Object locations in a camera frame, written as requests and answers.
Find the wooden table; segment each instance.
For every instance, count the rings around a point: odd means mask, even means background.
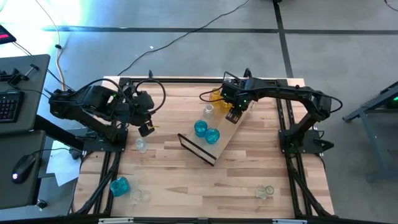
[[[118,83],[120,77],[107,77]],[[304,86],[304,80],[288,79],[289,85]],[[111,83],[104,86],[116,89]],[[137,181],[143,200],[134,205],[130,195],[114,198],[112,216],[124,217],[211,217],[211,218],[293,218],[294,212],[287,178],[286,161],[279,149],[279,119],[276,100],[263,98],[241,123],[214,167],[180,145],[177,133],[187,134],[201,115],[205,102],[199,94],[220,84],[165,83],[167,99],[153,115],[156,131],[146,137],[148,150],[140,153],[134,141],[137,127],[129,127],[127,147],[122,153],[119,177]],[[159,105],[162,92],[156,84],[143,84]],[[295,120],[306,113],[292,102]],[[84,162],[75,191],[79,209],[98,185],[103,152],[95,152]],[[331,198],[321,160],[303,154],[307,184],[326,211],[333,213]],[[258,185],[271,185],[273,196],[255,197]],[[109,187],[104,191],[106,204]],[[304,212],[299,186],[300,208]]]

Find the computer mouse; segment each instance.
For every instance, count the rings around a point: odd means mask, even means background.
[[[35,164],[36,158],[33,155],[24,155],[17,162],[12,170],[11,180],[15,184],[22,184],[29,177],[30,171]]]

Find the concrete floor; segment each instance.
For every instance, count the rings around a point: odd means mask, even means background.
[[[234,9],[244,0],[41,2],[59,25],[192,28]],[[392,1],[392,5],[398,7],[398,1]],[[280,10],[285,29],[398,30],[398,12],[389,9],[383,0],[284,0]],[[56,33],[40,30],[52,24],[34,1],[8,1],[0,12],[0,22],[32,54],[50,54],[50,69],[57,74],[53,48]],[[277,21],[270,0],[250,0],[245,7],[210,27],[276,29]],[[150,47],[156,49],[180,35],[182,33],[62,32],[64,51],[60,64],[66,83],[79,88],[104,75],[115,75]],[[377,171],[379,165],[362,124],[359,121],[346,124],[341,120],[379,90],[397,81],[396,37],[286,35],[294,77],[304,78],[308,86],[338,97],[345,104],[341,111],[319,124],[326,130],[324,138],[335,143],[335,147],[325,153],[326,175],[335,213],[344,218],[398,222],[397,182],[366,182],[365,175]],[[0,57],[16,55],[23,53],[11,44],[0,46]],[[125,75],[146,75],[151,69],[155,75],[220,76],[225,70],[241,74],[246,67],[257,77],[286,77],[279,35],[190,34],[167,49],[145,56]],[[48,76],[45,87],[54,90],[60,85]],[[45,100],[40,103],[39,114],[65,129],[81,127],[76,122],[51,116]],[[40,190],[40,197],[51,204],[48,209],[43,212],[34,207],[1,210],[0,217],[6,220],[64,215],[72,186],[69,183],[58,189],[55,180],[49,179]]]

